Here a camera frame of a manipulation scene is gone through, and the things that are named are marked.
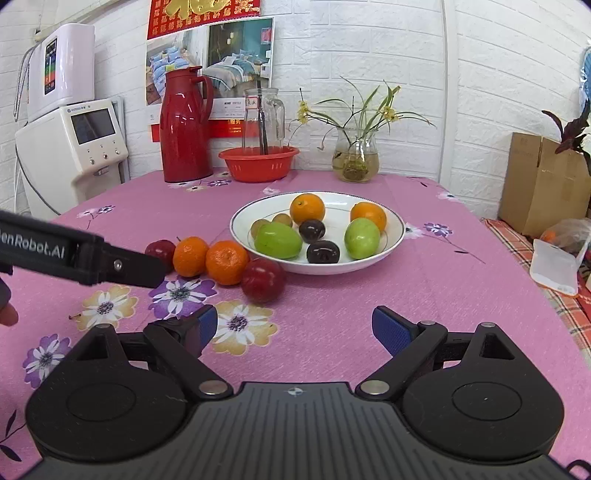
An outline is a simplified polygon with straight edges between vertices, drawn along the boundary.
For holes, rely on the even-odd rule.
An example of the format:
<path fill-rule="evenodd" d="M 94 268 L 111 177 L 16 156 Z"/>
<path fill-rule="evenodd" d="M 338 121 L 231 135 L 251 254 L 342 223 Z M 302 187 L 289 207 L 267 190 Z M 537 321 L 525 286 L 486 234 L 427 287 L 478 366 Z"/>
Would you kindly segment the left hand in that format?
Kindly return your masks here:
<path fill-rule="evenodd" d="M 11 327 L 18 323 L 18 313 L 11 304 L 11 291 L 3 280 L 0 280 L 0 324 Z"/>

